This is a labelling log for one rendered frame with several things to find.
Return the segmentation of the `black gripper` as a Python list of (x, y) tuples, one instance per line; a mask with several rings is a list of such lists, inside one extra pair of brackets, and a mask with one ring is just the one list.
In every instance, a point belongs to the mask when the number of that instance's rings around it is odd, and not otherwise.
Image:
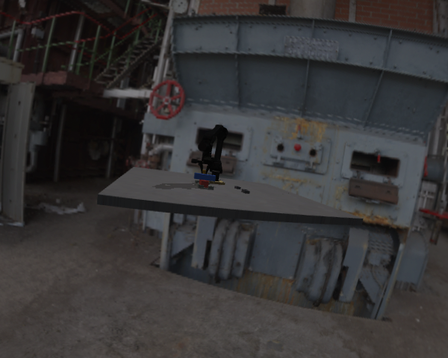
[[(203, 158), (204, 154), (206, 154), (206, 156), (211, 155), (210, 152), (205, 152), (205, 151), (203, 151), (203, 152), (202, 152), (202, 158)], [(191, 159), (191, 163), (198, 163), (198, 165), (200, 166), (200, 169), (201, 169), (201, 173), (203, 173), (203, 164), (204, 164), (204, 163), (203, 163), (202, 160), (197, 160), (197, 159), (193, 159), (193, 158), (192, 158), (192, 159)], [(218, 163), (218, 162), (211, 163), (210, 165), (207, 165), (207, 168), (206, 168), (206, 174), (208, 173), (208, 170), (209, 170), (210, 167), (212, 167), (212, 165), (217, 166), (217, 167), (220, 167), (220, 163)]]

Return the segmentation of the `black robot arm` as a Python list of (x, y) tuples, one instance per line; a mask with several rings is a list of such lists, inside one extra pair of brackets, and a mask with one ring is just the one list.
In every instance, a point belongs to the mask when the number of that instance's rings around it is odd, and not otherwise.
[[(223, 149), (223, 140), (227, 137), (228, 130), (224, 128), (222, 125), (215, 125), (215, 127), (210, 131), (203, 135), (201, 142), (198, 144), (198, 149), (200, 151), (205, 152), (212, 152), (212, 146), (213, 142), (215, 141), (217, 137), (217, 146), (214, 157), (211, 157), (211, 155), (206, 156), (204, 154), (202, 161), (204, 164), (210, 165), (211, 163), (218, 162), (220, 163), (220, 167), (212, 165), (210, 167), (210, 172), (212, 172), (212, 175), (216, 176), (215, 181), (219, 181), (220, 174), (223, 173), (222, 163), (221, 163), (221, 153)], [(215, 172), (218, 171), (218, 172)]]

